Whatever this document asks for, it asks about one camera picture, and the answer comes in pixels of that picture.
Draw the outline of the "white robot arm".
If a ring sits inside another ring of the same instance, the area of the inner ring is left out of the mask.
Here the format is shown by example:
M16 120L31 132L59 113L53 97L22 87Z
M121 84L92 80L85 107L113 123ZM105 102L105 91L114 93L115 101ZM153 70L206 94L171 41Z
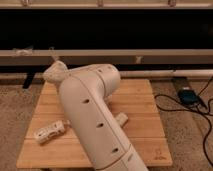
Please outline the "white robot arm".
M65 117L95 171L148 171L105 102L121 81L114 65L70 69L56 61L43 78L56 87Z

